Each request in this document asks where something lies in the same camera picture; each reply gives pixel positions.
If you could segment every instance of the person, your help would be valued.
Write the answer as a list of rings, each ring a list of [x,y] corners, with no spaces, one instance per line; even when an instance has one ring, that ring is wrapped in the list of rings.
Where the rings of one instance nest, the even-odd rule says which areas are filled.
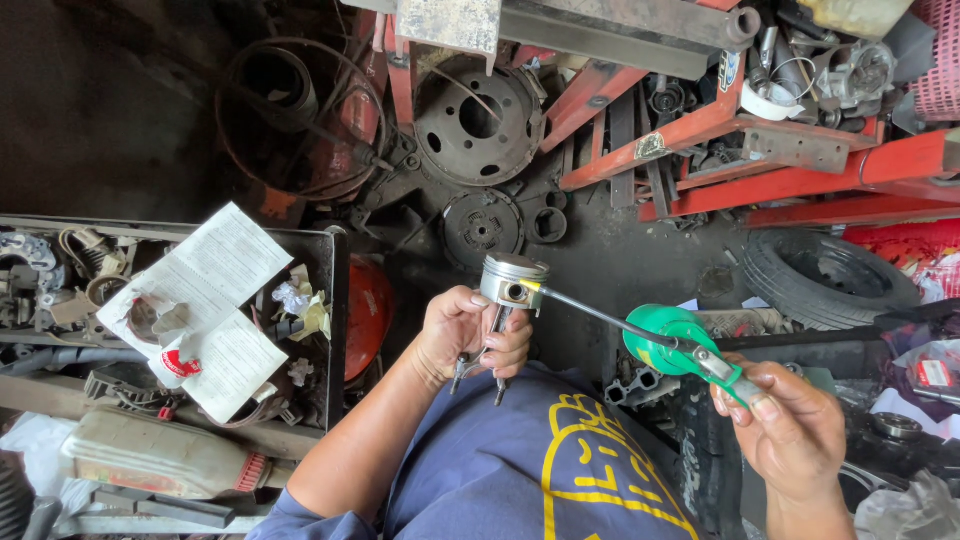
[[[576,373],[525,367],[524,310],[488,333],[492,306],[458,286],[383,380],[303,460],[250,540],[699,540],[708,538],[599,396]],[[448,390],[462,351],[492,370]],[[778,364],[744,366],[750,408],[711,388],[766,479],[771,540],[855,539],[837,474],[846,440],[829,394]],[[513,378],[493,406],[494,378]]]

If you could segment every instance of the pink plastic crate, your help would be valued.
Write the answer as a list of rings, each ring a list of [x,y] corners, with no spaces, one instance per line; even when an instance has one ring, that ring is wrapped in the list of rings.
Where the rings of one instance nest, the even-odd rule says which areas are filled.
[[[910,85],[917,90],[917,114],[929,121],[960,120],[960,0],[919,0],[913,12],[937,31],[937,67]]]

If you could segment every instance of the metal rod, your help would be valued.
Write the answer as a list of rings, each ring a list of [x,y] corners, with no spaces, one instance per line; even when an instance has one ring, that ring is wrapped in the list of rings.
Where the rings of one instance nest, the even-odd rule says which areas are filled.
[[[617,327],[617,328],[619,328],[619,329],[621,329],[621,330],[623,330],[623,331],[628,331],[629,333],[632,333],[632,334],[634,334],[634,335],[638,335],[638,336],[642,337],[643,339],[646,339],[647,341],[652,341],[652,342],[654,342],[654,343],[656,343],[656,344],[658,344],[658,345],[662,345],[662,346],[664,346],[664,347],[669,347],[669,348],[671,348],[671,349],[679,349],[679,348],[680,348],[680,345],[681,345],[680,341],[681,341],[681,340],[678,339],[678,338],[676,338],[676,337],[668,337],[668,336],[666,336],[666,335],[660,335],[660,334],[658,334],[658,333],[656,333],[656,332],[644,330],[644,329],[642,329],[642,328],[639,327],[639,326],[632,325],[632,324],[628,323],[627,321],[624,321],[624,320],[622,320],[622,319],[618,319],[618,318],[616,318],[616,317],[614,317],[614,316],[612,316],[612,315],[608,315],[607,313],[604,313],[603,311],[601,311],[601,310],[599,310],[599,309],[596,309],[596,308],[594,308],[594,307],[590,307],[590,306],[584,304],[583,302],[580,302],[579,300],[574,300],[574,299],[570,298],[569,296],[566,296],[566,295],[563,294],[563,293],[557,292],[557,291],[555,291],[555,290],[553,290],[553,289],[551,289],[551,288],[549,288],[549,287],[546,287],[546,286],[541,285],[541,286],[540,286],[540,293],[541,293],[543,296],[546,296],[546,297],[549,297],[549,298],[553,298],[553,299],[555,299],[555,300],[559,300],[559,301],[563,302],[564,304],[567,304],[568,306],[576,307],[577,309],[580,309],[580,310],[581,310],[582,312],[584,312],[584,313],[588,313],[588,314],[590,314],[590,315],[593,315],[594,317],[600,319],[601,321],[605,321],[605,322],[607,322],[607,323],[609,323],[609,324],[612,324],[612,325],[614,325],[615,327]]]

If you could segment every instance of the instruction sheet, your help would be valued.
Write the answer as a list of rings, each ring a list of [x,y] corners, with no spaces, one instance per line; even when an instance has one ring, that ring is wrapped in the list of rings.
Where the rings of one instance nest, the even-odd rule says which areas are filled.
[[[220,423],[287,355],[237,308],[293,260],[233,203],[140,274],[97,318]]]

